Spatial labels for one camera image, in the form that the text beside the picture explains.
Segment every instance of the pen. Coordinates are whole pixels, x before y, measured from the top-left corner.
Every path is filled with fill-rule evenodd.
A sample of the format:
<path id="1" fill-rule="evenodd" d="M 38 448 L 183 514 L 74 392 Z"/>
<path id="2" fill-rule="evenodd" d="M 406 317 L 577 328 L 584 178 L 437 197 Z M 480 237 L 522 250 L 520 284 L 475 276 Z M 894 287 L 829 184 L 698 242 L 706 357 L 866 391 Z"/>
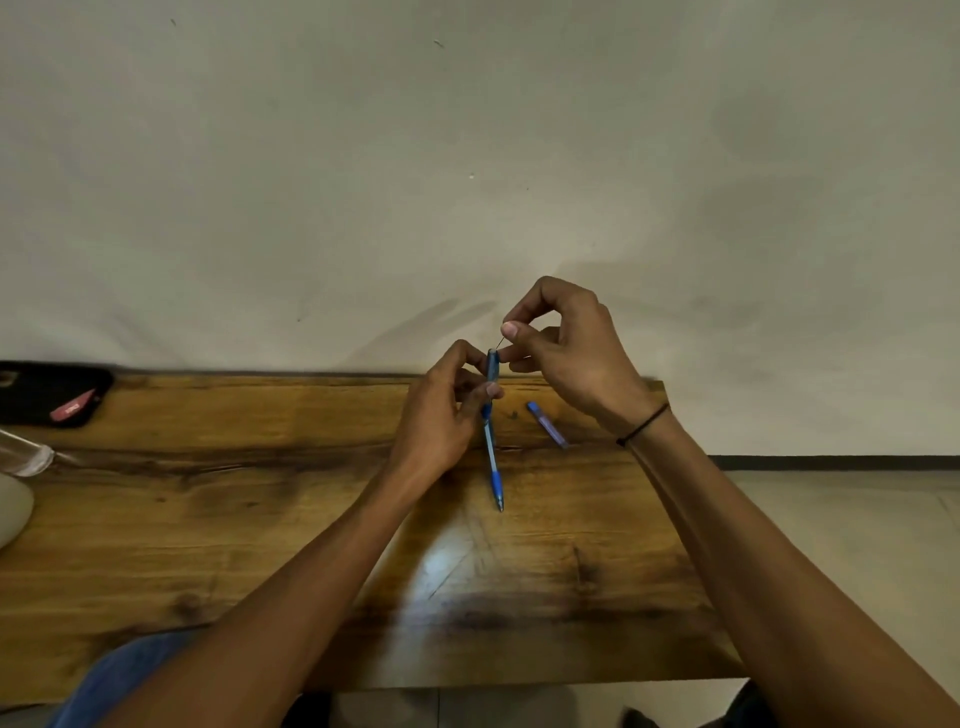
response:
<path id="1" fill-rule="evenodd" d="M 487 381 L 497 381 L 500 375 L 500 354 L 496 349 L 490 349 L 487 352 Z M 503 512 L 503 481 L 500 479 L 500 471 L 496 467 L 496 457 L 493 454 L 493 425 L 490 416 L 493 413 L 493 402 L 483 405 L 481 414 L 483 415 L 483 434 L 487 440 L 487 455 L 490 458 L 490 486 L 493 490 L 493 497 L 496 498 L 496 507 Z"/>

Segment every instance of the wooden table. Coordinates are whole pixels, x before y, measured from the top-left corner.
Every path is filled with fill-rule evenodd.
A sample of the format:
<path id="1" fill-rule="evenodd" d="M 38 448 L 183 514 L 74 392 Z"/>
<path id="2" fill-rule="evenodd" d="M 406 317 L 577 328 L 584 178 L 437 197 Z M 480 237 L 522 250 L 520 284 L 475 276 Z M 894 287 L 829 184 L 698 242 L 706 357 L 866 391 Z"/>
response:
<path id="1" fill-rule="evenodd" d="M 409 378 L 120 376 L 0 551 L 0 704 L 209 623 L 323 530 L 383 462 Z M 642 470 L 540 379 L 420 502 L 311 678 L 337 690 L 743 674 Z M 665 397 L 662 387 L 660 395 Z M 536 400 L 573 444 L 557 448 Z"/>

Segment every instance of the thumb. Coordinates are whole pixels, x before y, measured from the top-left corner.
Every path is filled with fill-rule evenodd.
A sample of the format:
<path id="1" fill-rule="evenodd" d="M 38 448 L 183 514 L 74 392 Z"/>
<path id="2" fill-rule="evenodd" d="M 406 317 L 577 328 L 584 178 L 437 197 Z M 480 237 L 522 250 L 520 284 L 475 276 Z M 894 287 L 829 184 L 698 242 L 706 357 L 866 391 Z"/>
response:
<path id="1" fill-rule="evenodd" d="M 500 385 L 495 381 L 485 381 L 483 384 L 474 387 L 473 391 L 464 399 L 464 403 L 460 405 L 460 411 L 457 413 L 457 420 L 469 423 L 470 426 L 475 425 L 483 405 L 494 398 L 499 399 L 500 397 L 503 397 L 503 390 Z"/>
<path id="2" fill-rule="evenodd" d="M 520 321 L 508 321 L 500 327 L 500 333 L 511 344 L 519 344 L 522 349 L 533 356 L 544 353 L 553 344 L 543 333 Z"/>

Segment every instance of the baseboard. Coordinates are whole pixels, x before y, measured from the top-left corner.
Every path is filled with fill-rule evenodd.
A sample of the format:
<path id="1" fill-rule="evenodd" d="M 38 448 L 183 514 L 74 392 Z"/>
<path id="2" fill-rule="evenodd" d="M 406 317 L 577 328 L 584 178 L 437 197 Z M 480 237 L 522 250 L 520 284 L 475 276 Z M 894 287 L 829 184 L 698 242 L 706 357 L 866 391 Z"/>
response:
<path id="1" fill-rule="evenodd" d="M 960 471 L 960 455 L 711 455 L 725 471 Z"/>

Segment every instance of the black bracelet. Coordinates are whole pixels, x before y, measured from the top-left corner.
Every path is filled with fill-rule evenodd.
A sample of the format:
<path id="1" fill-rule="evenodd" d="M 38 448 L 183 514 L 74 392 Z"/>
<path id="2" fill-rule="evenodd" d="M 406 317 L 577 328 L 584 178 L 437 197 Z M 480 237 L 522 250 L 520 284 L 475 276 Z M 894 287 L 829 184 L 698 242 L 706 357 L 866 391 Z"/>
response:
<path id="1" fill-rule="evenodd" d="M 664 404 L 663 406 L 661 406 L 660 409 L 658 409 L 656 412 L 654 412 L 652 415 L 650 415 L 650 417 L 648 417 L 646 420 L 644 420 L 644 421 L 643 421 L 643 424 L 642 424 L 640 427 L 638 427 L 637 429 L 635 429 L 633 432 L 631 432 L 629 435 L 624 435 L 623 437 L 617 438 L 616 443 L 617 443 L 620 447 L 626 448 L 626 447 L 627 447 L 627 443 L 630 442 L 631 440 L 633 440 L 633 439 L 643 430 L 644 427 L 646 427 L 647 425 L 649 425 L 651 422 L 653 422 L 657 417 L 659 417 L 660 415 L 662 415 L 662 414 L 663 414 L 664 412 L 666 412 L 668 409 L 670 409 L 670 402 L 668 402 L 667 404 Z"/>

